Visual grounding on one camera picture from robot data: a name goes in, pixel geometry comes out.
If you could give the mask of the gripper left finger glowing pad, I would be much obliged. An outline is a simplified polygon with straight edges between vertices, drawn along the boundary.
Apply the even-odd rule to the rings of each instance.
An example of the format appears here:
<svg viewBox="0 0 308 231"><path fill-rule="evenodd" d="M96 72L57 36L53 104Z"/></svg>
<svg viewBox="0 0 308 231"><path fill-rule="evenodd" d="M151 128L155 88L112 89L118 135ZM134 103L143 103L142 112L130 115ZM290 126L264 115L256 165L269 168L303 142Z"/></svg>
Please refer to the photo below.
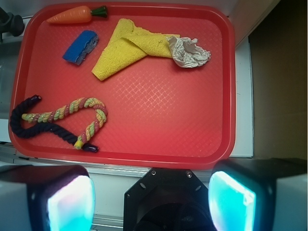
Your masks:
<svg viewBox="0 0 308 231"><path fill-rule="evenodd" d="M0 168L2 231L89 231L94 183L80 165Z"/></svg>

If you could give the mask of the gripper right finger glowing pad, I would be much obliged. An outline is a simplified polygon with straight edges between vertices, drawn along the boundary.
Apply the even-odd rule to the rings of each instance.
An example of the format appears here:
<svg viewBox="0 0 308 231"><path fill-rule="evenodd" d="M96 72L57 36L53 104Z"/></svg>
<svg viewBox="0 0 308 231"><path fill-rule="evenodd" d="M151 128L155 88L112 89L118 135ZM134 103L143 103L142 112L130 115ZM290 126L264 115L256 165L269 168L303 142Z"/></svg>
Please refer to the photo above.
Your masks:
<svg viewBox="0 0 308 231"><path fill-rule="evenodd" d="M208 185L218 231L306 231L308 164L299 158L228 158Z"/></svg>

